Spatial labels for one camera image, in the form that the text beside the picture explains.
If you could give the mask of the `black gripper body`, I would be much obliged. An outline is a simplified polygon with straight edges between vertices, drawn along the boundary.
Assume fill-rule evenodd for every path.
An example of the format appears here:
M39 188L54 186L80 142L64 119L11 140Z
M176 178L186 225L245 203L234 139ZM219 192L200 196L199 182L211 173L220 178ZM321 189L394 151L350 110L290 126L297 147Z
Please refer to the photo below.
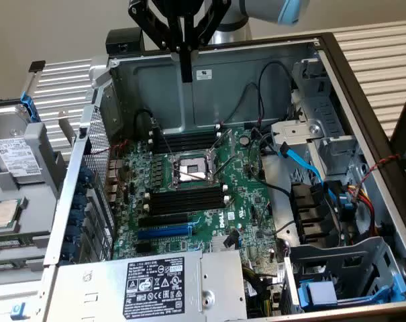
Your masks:
M168 0L153 0L155 7L165 18L176 18L185 16L194 16L203 5L203 1L168 1Z

